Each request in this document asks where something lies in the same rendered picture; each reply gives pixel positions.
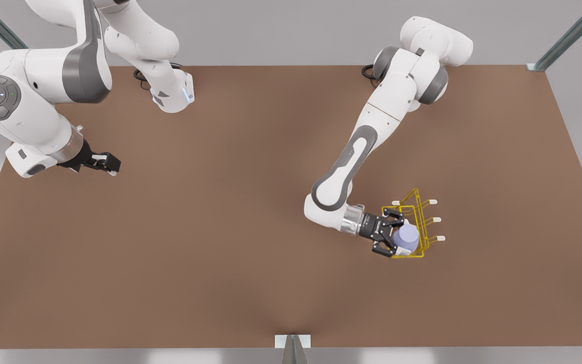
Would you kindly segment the lavender cup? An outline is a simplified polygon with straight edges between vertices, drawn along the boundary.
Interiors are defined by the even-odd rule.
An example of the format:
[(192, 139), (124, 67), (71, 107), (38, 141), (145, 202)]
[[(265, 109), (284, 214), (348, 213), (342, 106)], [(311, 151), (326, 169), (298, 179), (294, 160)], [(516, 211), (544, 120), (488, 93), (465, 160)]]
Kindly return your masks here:
[(412, 254), (419, 246), (419, 230), (415, 225), (405, 223), (391, 236), (392, 242), (397, 246), (395, 255)]

